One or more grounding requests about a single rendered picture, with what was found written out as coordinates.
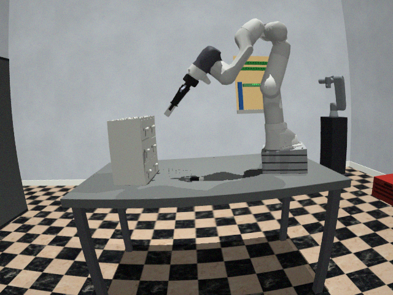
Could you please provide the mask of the white chest of drawers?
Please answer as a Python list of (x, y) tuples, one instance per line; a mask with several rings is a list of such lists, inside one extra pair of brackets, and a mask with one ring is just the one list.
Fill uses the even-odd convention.
[[(144, 162), (140, 119), (153, 118), (154, 116), (133, 117), (130, 119), (117, 119), (107, 121), (109, 150), (111, 157), (112, 175), (114, 185), (146, 186), (155, 176), (152, 172), (151, 179), (146, 183), (144, 163), (151, 159), (157, 152)], [(155, 117), (154, 117), (155, 122)]]

